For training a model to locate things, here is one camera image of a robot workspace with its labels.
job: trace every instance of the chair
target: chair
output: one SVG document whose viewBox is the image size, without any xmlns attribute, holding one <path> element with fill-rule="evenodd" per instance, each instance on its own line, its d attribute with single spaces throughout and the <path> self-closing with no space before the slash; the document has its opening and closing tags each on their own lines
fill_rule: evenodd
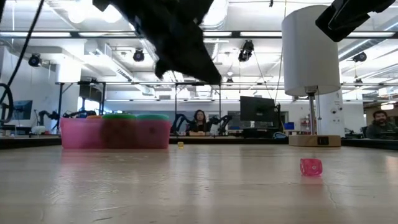
<svg viewBox="0 0 398 224">
<path fill-rule="evenodd" d="M 361 131 L 362 131 L 362 134 L 363 134 L 363 138 L 366 138 L 366 130 L 367 129 L 368 129 L 367 126 L 361 128 Z"/>
</svg>

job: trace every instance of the robotic arm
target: robotic arm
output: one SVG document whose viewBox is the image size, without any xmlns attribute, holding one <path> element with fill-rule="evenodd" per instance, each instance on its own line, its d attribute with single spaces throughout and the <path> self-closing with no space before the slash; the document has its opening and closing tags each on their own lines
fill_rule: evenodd
<svg viewBox="0 0 398 224">
<path fill-rule="evenodd" d="M 52 113 L 49 113 L 45 110 L 40 111 L 38 113 L 38 116 L 39 116 L 38 125 L 39 126 L 44 126 L 44 115 L 47 115 L 48 118 L 53 119 L 53 120 L 58 120 L 60 117 L 60 115 L 55 111 L 53 111 Z"/>
<path fill-rule="evenodd" d="M 188 124 L 195 124 L 195 122 L 190 121 L 184 114 L 176 114 L 172 128 L 170 129 L 170 134 L 178 135 L 181 125 L 184 121 L 186 121 Z"/>
<path fill-rule="evenodd" d="M 368 13 L 380 13 L 396 0 L 335 0 L 316 20 L 316 25 L 331 40 L 339 42 L 366 22 Z"/>
<path fill-rule="evenodd" d="M 167 71 L 176 71 L 219 85 L 221 75 L 198 26 L 212 3 L 213 0 L 93 0 L 100 11 L 112 4 L 134 26 L 138 36 L 154 45 L 159 57 L 155 68 L 158 78 Z"/>
<path fill-rule="evenodd" d="M 95 113 L 95 111 L 86 111 L 86 110 L 81 110 L 81 111 L 77 111 L 77 112 L 73 112 L 73 113 L 64 113 L 62 115 L 63 118 L 74 118 L 75 116 L 79 116 L 79 118 L 86 118 L 87 116 L 91 116 L 91 115 L 97 115 L 97 113 Z"/>
<path fill-rule="evenodd" d="M 220 127 L 218 128 L 218 134 L 220 136 L 225 135 L 226 133 L 226 126 L 229 123 L 229 121 L 232 120 L 232 116 L 230 115 L 225 115 L 222 118 L 218 119 L 216 117 L 212 117 L 209 119 L 209 123 L 210 124 L 215 124 L 215 125 L 220 125 Z"/>
</svg>

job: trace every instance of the desk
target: desk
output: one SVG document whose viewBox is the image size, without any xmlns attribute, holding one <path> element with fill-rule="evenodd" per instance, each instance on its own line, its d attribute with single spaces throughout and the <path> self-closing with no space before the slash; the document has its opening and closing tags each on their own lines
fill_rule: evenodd
<svg viewBox="0 0 398 224">
<path fill-rule="evenodd" d="M 0 127 L 3 131 L 23 131 L 25 135 L 30 133 L 32 127 L 25 127 L 25 126 L 15 126 L 15 125 L 3 125 Z"/>
<path fill-rule="evenodd" d="M 235 136 L 172 136 L 170 144 L 288 144 L 288 139 L 239 138 Z"/>
<path fill-rule="evenodd" d="M 40 147 L 40 146 L 59 146 L 61 145 L 59 135 L 44 136 L 13 136 L 1 137 L 0 149 L 18 149 L 22 147 Z"/>
<path fill-rule="evenodd" d="M 323 161 L 302 177 L 302 157 Z M 0 151 L 1 223 L 328 223 L 398 220 L 397 152 L 189 145 Z"/>
</svg>

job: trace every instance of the pink die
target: pink die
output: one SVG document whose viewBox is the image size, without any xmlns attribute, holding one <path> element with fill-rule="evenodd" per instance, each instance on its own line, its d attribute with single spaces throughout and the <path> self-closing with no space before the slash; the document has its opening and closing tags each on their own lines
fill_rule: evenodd
<svg viewBox="0 0 398 224">
<path fill-rule="evenodd" d="M 301 159 L 300 170 L 304 176 L 319 176 L 322 174 L 322 161 L 319 159 Z"/>
</svg>

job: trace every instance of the red object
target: red object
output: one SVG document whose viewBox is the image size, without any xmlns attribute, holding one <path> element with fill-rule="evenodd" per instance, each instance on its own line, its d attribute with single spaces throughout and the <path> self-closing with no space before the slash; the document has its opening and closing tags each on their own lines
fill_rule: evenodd
<svg viewBox="0 0 398 224">
<path fill-rule="evenodd" d="M 301 159 L 300 170 L 304 176 L 319 176 L 322 174 L 322 161 L 319 159 Z"/>
<path fill-rule="evenodd" d="M 137 120 L 137 144 L 142 149 L 167 149 L 171 124 L 167 120 Z"/>
<path fill-rule="evenodd" d="M 100 136 L 102 119 L 61 118 L 61 138 L 64 149 L 102 149 Z"/>
<path fill-rule="evenodd" d="M 61 118 L 64 149 L 167 149 L 165 120 Z"/>
<path fill-rule="evenodd" d="M 133 119 L 104 119 L 101 140 L 106 149 L 137 148 L 136 121 Z"/>
</svg>

